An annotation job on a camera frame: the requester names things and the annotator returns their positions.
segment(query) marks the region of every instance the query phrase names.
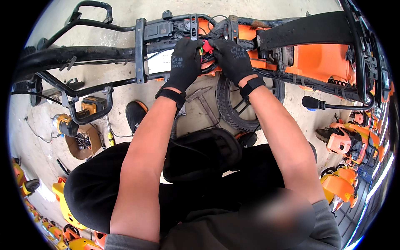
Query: cardboard box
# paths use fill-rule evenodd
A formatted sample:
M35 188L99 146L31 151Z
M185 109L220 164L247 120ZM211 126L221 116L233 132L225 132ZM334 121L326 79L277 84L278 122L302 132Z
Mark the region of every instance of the cardboard box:
M93 156L101 148L100 137L96 129L90 124L79 126L78 133L86 134L87 136L89 136L89 140L92 145L91 149L79 149L79 146L76 143L74 137L65 136L65 142L67 143L70 153L73 157L78 160L84 160Z

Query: white label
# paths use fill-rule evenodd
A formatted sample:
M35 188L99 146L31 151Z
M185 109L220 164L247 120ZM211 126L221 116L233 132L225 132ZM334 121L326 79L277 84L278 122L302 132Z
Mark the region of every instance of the white label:
M171 71L171 55L174 50L163 51L157 56L147 60L149 67L149 74L158 72ZM151 57L156 53L147 54L147 58Z

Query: red connector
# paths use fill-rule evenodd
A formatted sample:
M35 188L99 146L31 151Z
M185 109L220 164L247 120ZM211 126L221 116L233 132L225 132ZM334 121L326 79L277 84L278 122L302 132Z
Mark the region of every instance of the red connector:
M209 43L208 40L203 40L204 44L203 44L203 50L204 52L208 52L210 54L212 54L212 51L214 50L214 47L212 47Z

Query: yellow screwdriver handle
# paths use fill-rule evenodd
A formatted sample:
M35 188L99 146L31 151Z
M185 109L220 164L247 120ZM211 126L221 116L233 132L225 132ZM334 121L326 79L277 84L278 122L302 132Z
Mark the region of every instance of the yellow screwdriver handle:
M108 132L108 140L110 141L110 146L114 146L115 145L115 141L114 141L114 138L113 138L111 132Z

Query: forearm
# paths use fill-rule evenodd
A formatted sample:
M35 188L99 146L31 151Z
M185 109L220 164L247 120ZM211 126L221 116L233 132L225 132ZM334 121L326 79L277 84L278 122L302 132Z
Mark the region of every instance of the forearm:
M311 203L324 199L314 153L297 122L265 86L253 90L249 100L282 173L285 187L302 193Z
M158 242L160 175L176 102L160 96L135 132L122 163L110 233Z

